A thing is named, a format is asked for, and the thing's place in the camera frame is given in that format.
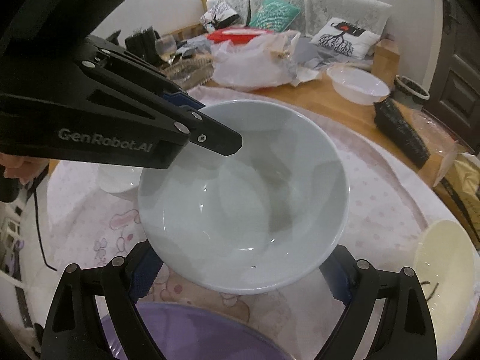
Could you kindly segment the person's left hand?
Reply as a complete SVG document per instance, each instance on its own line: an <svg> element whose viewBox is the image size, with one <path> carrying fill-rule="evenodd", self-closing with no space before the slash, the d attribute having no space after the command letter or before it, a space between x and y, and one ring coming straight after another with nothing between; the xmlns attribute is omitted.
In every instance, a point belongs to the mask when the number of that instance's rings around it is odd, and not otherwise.
<svg viewBox="0 0 480 360"><path fill-rule="evenodd" d="M40 175L49 164L49 159L1 153L0 163L5 168L2 172L4 177L7 179L16 179L22 183L22 185L26 185Z"/></svg>

